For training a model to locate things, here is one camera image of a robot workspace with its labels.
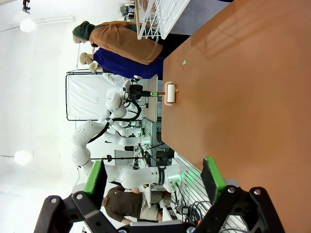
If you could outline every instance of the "small green object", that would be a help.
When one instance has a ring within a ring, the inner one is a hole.
[[[208,162],[208,166],[209,169],[213,175],[215,184],[217,186],[217,190],[218,191],[222,191],[225,187],[225,181],[222,177],[222,175],[220,174],[220,171],[215,163],[215,160],[213,157],[207,157],[207,162]]]
[[[86,186],[84,187],[83,191],[87,194],[91,195],[94,193],[95,184],[98,179],[99,172],[101,170],[102,161],[96,161],[93,165],[93,169],[91,174],[89,175]]]

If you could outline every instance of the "ceiling light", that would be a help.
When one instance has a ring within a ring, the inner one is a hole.
[[[30,19],[24,19],[21,23],[19,28],[25,32],[25,33],[29,33],[32,32],[35,29],[35,23]]]
[[[14,161],[19,165],[26,165],[31,160],[31,155],[25,150],[19,150],[13,156]]]

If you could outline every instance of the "white wire basket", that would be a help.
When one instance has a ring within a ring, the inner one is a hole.
[[[138,7],[136,11],[136,24],[138,27],[138,39],[155,38],[161,36],[165,39],[170,33],[172,27],[184,11],[190,0],[148,0],[148,6],[142,6],[145,9],[143,18],[138,16]],[[135,5],[138,6],[138,0],[135,0]]]

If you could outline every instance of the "table surface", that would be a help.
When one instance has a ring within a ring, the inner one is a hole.
[[[244,190],[266,188],[287,233],[311,232],[310,9],[235,0],[164,62],[179,93],[163,105],[163,142],[198,169],[213,156]]]
[[[150,80],[148,80],[147,87],[144,91],[157,91],[157,75],[153,76]],[[153,122],[157,120],[157,97],[148,97],[148,108],[142,109],[143,117],[146,117]]]

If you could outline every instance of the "khaki pants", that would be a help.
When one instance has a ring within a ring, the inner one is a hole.
[[[151,203],[160,203],[161,200],[162,200],[162,192],[160,191],[151,192]],[[158,211],[159,209],[157,205],[152,205],[149,208],[145,194],[142,193],[142,204],[139,218],[144,220],[156,221]]]

